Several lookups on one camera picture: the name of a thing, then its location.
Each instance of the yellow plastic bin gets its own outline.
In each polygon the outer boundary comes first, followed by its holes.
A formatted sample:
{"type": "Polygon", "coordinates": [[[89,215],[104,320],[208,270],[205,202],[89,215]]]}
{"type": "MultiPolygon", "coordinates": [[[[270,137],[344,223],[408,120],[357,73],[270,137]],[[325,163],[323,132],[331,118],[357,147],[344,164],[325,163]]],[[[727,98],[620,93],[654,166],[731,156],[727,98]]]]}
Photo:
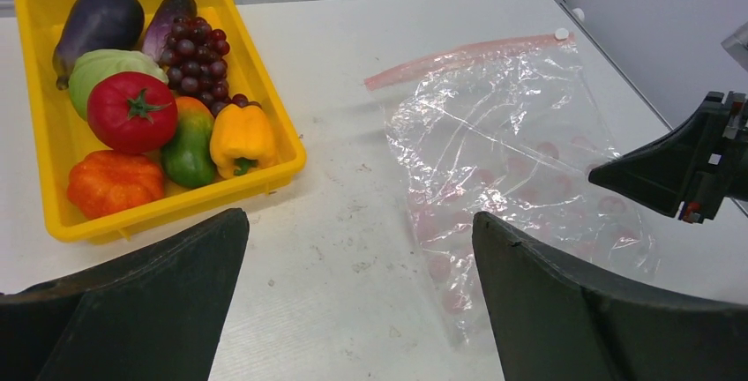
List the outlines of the yellow plastic bin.
{"type": "MultiPolygon", "coordinates": [[[[226,55],[233,93],[259,101],[273,124],[280,164],[195,190],[171,182],[167,196],[148,205],[87,220],[65,195],[68,173],[92,151],[106,149],[81,120],[67,91],[56,89],[52,54],[76,0],[15,0],[26,66],[28,97],[39,163],[41,200],[49,233],[62,242],[90,239],[101,243],[207,211],[242,198],[268,193],[291,183],[302,170],[306,152],[233,0],[195,0],[198,14],[223,29],[231,43],[226,55]]],[[[162,0],[139,0],[146,26],[162,0]]]]}

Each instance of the purple eggplant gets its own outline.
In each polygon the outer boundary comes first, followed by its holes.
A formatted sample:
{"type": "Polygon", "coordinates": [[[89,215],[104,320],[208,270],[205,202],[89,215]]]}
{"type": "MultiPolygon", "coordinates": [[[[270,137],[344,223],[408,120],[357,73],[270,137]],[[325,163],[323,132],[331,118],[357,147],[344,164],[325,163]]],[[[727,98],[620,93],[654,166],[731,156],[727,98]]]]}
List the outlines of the purple eggplant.
{"type": "Polygon", "coordinates": [[[68,88],[75,61],[86,52],[132,50],[145,23],[146,15],[138,0],[76,0],[52,56],[57,88],[68,88]]]}
{"type": "Polygon", "coordinates": [[[197,16],[198,4],[195,0],[163,0],[146,29],[146,38],[143,39],[143,48],[140,51],[159,62],[174,20],[179,17],[193,19],[197,16]]]}

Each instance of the cabbage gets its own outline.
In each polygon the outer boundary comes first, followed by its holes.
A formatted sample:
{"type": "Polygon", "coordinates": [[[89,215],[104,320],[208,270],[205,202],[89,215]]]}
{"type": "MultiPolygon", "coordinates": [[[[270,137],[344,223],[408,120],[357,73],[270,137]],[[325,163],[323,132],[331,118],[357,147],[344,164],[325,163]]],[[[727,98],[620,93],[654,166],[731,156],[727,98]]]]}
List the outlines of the cabbage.
{"type": "Polygon", "coordinates": [[[142,72],[168,83],[161,67],[138,51],[99,49],[85,53],[75,61],[69,91],[72,106],[84,121],[88,119],[88,96],[94,87],[105,78],[127,71],[142,72]]]}

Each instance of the white table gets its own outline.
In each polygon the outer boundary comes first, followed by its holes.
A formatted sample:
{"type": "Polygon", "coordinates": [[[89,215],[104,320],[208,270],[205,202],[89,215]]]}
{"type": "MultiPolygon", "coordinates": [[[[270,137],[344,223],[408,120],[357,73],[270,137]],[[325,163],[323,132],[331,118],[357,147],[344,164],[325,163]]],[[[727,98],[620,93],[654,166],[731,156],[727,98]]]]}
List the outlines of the white table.
{"type": "MultiPolygon", "coordinates": [[[[461,44],[547,34],[572,22],[552,0],[335,0],[241,6],[307,147],[307,168],[278,194],[237,203],[250,245],[211,379],[502,379],[496,350],[450,349],[422,292],[402,189],[366,77],[461,44]]],[[[587,80],[627,152],[666,132],[588,39],[587,80]]],[[[94,247],[45,231],[21,51],[0,19],[0,291],[17,292],[120,256],[208,214],[94,247]]],[[[746,219],[688,226],[647,213],[663,261],[655,284],[748,303],[746,219]]]]}

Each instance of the tomato stem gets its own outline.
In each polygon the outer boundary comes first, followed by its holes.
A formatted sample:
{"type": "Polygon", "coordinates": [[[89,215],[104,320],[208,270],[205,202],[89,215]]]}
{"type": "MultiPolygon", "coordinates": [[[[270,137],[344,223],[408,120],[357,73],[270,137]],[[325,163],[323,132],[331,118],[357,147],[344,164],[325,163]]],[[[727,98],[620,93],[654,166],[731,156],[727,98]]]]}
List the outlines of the tomato stem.
{"type": "Polygon", "coordinates": [[[257,161],[247,158],[239,158],[235,163],[239,167],[234,171],[235,176],[243,176],[250,170],[250,168],[254,168],[258,164],[257,161]]]}
{"type": "Polygon", "coordinates": [[[136,99],[128,99],[127,103],[130,105],[130,112],[127,113],[127,119],[128,121],[134,118],[135,116],[139,116],[141,118],[145,118],[148,120],[148,122],[153,123],[153,118],[151,117],[151,112],[156,112],[158,110],[162,110],[171,103],[167,103],[165,105],[150,105],[146,102],[146,89],[140,90],[140,93],[138,94],[138,97],[136,99]]]}

